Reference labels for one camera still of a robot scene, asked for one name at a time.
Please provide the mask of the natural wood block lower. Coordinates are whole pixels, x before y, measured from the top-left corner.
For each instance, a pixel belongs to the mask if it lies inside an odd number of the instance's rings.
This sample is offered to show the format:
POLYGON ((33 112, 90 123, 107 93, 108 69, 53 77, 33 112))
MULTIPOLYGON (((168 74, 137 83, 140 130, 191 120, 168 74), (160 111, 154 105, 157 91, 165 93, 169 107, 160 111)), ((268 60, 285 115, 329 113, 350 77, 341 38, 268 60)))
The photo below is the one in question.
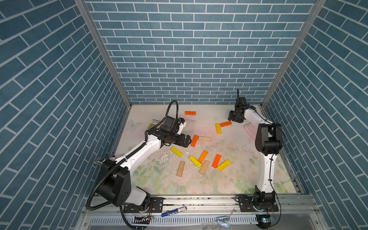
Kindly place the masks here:
POLYGON ((206 172, 206 170, 208 169, 209 165, 210 165, 210 161, 205 160, 205 161, 203 162, 203 164, 202 164, 202 166, 201 166, 200 170, 199 170, 199 173, 200 173, 201 175, 204 175, 204 174, 205 174, 205 172, 206 172))

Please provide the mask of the clear tape scraps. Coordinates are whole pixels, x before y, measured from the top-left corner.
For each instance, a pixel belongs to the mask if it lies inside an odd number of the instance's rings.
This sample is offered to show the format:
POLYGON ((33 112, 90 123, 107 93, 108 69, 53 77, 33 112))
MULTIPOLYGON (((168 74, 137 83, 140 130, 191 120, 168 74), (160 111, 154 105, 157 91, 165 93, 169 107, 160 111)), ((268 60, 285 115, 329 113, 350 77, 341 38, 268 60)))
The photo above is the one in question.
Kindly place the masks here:
POLYGON ((215 221, 202 224, 202 230, 228 230, 230 216, 217 217, 215 221))

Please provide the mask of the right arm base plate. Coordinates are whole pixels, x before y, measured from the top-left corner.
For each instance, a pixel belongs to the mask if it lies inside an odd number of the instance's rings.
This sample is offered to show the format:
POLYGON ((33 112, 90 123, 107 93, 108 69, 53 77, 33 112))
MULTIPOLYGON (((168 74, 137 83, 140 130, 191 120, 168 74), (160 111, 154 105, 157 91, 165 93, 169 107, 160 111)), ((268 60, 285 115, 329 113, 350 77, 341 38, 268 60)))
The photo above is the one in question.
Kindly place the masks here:
POLYGON ((239 204, 241 212, 268 212, 279 211, 279 206, 276 201, 265 202, 265 201, 254 201, 252 196, 237 195, 234 200, 239 204))

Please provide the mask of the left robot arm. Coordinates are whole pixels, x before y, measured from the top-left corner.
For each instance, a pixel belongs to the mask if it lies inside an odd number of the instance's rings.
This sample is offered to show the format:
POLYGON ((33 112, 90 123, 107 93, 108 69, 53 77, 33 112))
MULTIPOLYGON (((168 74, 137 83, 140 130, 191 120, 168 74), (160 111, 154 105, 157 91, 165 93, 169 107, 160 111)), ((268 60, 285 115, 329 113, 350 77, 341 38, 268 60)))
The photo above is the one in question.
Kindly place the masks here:
POLYGON ((129 153, 115 160, 105 160, 99 171, 99 180, 103 180, 97 189, 97 194, 116 207, 134 205, 140 210, 146 210, 150 194, 141 188, 131 185, 131 176, 135 170, 154 152, 162 146, 174 144, 187 148, 192 142, 189 135, 172 133, 159 139, 145 132, 145 140, 129 153))

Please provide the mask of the natural wood block left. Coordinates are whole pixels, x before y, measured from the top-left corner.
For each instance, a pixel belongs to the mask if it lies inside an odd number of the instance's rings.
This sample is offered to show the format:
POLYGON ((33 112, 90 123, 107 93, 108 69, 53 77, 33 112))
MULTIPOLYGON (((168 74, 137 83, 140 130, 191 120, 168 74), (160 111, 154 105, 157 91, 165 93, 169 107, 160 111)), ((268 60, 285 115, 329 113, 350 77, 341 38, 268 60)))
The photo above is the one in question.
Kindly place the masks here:
POLYGON ((185 168, 185 162, 184 161, 180 161, 176 176, 182 177, 183 176, 184 168, 185 168))

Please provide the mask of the blue handled screwdriver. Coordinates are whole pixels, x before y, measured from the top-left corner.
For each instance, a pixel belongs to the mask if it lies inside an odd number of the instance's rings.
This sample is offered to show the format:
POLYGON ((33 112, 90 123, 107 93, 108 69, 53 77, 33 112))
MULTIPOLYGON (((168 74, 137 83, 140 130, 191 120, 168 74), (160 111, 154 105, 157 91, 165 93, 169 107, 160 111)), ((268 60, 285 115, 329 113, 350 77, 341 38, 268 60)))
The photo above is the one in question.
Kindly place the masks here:
POLYGON ((162 213, 161 217, 167 217, 167 216, 170 216, 170 215, 178 214, 178 213, 186 211, 186 210, 187 210, 186 206, 176 208, 176 209, 172 209, 172 210, 168 210, 168 211, 162 213))

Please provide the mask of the natural wood block centre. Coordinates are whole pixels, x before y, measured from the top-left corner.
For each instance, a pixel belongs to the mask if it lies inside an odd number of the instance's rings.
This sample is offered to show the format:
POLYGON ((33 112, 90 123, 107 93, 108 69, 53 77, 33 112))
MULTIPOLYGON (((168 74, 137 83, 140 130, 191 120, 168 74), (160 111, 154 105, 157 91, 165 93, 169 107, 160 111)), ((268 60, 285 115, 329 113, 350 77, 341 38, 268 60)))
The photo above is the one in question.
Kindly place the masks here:
POLYGON ((212 142, 212 138, 211 137, 202 137, 202 136, 200 136, 198 138, 198 140, 201 141, 201 142, 212 142))

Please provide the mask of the pink eraser box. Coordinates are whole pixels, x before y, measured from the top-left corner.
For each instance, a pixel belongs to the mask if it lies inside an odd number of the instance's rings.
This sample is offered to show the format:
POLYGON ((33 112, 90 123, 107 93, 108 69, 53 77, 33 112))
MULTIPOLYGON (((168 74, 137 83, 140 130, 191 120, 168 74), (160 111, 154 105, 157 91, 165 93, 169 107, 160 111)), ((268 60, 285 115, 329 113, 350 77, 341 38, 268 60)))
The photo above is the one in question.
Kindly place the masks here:
POLYGON ((248 123, 244 126, 245 132, 250 136, 251 139, 256 139, 257 128, 252 124, 248 123))

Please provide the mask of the aluminium front rail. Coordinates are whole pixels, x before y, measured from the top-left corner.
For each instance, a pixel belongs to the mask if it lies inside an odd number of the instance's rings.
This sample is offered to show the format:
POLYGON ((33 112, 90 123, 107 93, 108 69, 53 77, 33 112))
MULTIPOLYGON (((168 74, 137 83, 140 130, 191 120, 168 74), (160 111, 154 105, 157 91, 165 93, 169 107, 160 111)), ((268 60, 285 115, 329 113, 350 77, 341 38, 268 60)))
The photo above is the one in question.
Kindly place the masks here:
POLYGON ((254 205, 250 195, 154 195, 145 212, 165 213, 179 209, 186 215, 238 213, 314 214, 319 213, 311 195, 279 194, 274 202, 254 205))

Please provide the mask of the chalk box coloured sticks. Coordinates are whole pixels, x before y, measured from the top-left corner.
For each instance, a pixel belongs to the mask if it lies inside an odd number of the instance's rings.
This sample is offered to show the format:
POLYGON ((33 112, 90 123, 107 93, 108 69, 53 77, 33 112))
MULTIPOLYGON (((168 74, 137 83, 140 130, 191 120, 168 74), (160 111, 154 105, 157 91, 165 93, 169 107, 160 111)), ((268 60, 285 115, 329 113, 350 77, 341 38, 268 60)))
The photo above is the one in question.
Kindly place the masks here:
POLYGON ((159 124, 159 122, 160 122, 159 120, 153 119, 149 124, 149 126, 147 127, 147 129, 153 128, 155 125, 159 124))

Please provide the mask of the natural wood block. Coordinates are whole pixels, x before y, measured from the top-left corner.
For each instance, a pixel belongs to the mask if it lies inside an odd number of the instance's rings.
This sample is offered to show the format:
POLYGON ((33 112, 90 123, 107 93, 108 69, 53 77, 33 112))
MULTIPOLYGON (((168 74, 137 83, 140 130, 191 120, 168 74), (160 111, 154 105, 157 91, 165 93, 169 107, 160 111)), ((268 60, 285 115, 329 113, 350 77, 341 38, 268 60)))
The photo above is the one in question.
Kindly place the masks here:
POLYGON ((180 161, 176 176, 182 177, 183 176, 184 168, 185 168, 185 162, 184 161, 180 161))
POLYGON ((212 138, 211 137, 202 137, 202 136, 200 136, 198 138, 198 140, 201 141, 201 142, 212 142, 212 138))
POLYGON ((205 160, 205 161, 203 162, 203 164, 202 164, 202 166, 201 166, 200 170, 199 170, 199 173, 200 173, 201 175, 204 175, 204 174, 205 174, 205 172, 206 172, 206 170, 208 169, 209 165, 210 165, 210 161, 205 160))

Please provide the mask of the light orange block centre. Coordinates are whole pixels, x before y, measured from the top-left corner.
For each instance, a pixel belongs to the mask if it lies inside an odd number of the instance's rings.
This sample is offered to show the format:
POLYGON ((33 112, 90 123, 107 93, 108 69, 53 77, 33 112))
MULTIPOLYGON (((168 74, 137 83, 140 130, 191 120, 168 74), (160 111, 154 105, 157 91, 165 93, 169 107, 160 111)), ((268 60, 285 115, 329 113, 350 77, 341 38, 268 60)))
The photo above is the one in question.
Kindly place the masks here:
POLYGON ((204 160, 205 160, 205 158, 206 158, 206 156, 208 155, 208 153, 209 153, 208 151, 204 150, 204 151, 202 152, 201 156, 199 157, 198 161, 199 161, 200 163, 203 163, 203 162, 204 162, 204 160))

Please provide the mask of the small circuit board green led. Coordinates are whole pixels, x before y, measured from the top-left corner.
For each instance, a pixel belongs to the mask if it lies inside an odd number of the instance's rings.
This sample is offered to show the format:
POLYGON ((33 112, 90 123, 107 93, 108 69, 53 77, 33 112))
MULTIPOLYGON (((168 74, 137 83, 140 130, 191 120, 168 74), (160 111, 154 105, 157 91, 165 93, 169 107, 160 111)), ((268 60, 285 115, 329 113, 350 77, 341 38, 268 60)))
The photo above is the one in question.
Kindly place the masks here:
POLYGON ((270 215, 256 215, 257 224, 256 226, 260 229, 267 230, 271 227, 272 217, 270 215))

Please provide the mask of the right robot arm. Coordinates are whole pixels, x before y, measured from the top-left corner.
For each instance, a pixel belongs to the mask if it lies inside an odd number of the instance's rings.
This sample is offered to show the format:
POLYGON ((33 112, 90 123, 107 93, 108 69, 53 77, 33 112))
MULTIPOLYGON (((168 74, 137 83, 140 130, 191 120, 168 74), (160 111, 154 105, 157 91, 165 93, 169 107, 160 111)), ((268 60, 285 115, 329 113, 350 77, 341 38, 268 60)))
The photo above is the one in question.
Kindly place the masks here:
POLYGON ((257 128, 255 147, 260 153, 260 175, 255 186, 252 205, 257 211, 264 211, 276 205, 277 193, 274 189, 275 161, 283 147, 283 130, 257 112, 253 106, 240 106, 229 112, 228 120, 242 123, 249 121, 257 128))

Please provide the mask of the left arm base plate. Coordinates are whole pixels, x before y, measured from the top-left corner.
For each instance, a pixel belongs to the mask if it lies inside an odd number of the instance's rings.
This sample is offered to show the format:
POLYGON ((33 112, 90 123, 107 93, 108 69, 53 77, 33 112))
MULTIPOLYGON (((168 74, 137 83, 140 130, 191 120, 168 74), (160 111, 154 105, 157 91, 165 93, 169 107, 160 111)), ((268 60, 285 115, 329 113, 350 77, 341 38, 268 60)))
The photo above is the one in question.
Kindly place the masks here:
POLYGON ((162 213, 163 210, 163 197, 150 197, 143 201, 140 206, 134 204, 128 204, 124 206, 124 213, 162 213))

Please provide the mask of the yellow block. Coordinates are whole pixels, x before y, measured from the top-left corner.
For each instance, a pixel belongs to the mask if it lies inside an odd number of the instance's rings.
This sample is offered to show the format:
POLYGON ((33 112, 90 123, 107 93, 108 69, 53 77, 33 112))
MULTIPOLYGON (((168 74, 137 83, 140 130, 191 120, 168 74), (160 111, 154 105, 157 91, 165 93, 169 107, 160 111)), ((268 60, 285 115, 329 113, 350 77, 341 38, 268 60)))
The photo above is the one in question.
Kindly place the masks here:
POLYGON ((218 135, 221 135, 221 134, 222 134, 222 131, 221 131, 221 126, 220 126, 220 124, 216 123, 216 124, 215 124, 215 128, 216 128, 216 133, 217 133, 218 135))
POLYGON ((194 156, 190 156, 189 160, 197 167, 197 168, 201 168, 202 163, 197 160, 194 156))
POLYGON ((221 171, 223 171, 224 169, 226 169, 228 166, 230 166, 231 165, 231 161, 230 160, 226 160, 226 161, 224 161, 222 164, 220 164, 220 165, 218 165, 217 166, 217 169, 221 172, 221 171))
POLYGON ((172 147, 171 148, 171 151, 176 155, 176 156, 178 156, 179 158, 181 158, 182 156, 183 156, 183 153, 182 152, 180 152, 177 148, 175 148, 175 147, 172 147))

